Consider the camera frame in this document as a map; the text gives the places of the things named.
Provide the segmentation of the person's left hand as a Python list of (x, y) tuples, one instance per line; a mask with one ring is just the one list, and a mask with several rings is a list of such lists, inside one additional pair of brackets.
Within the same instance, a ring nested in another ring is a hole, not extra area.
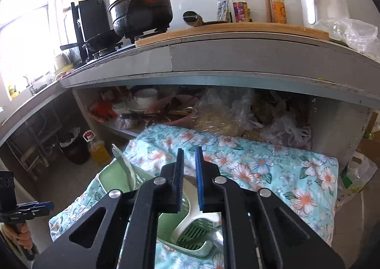
[(17, 243), (26, 250), (31, 250), (33, 247), (33, 241), (28, 224), (17, 224), (17, 226), (20, 226), (21, 228), (18, 231), (15, 231), (10, 225), (2, 224), (1, 230), (13, 243)]

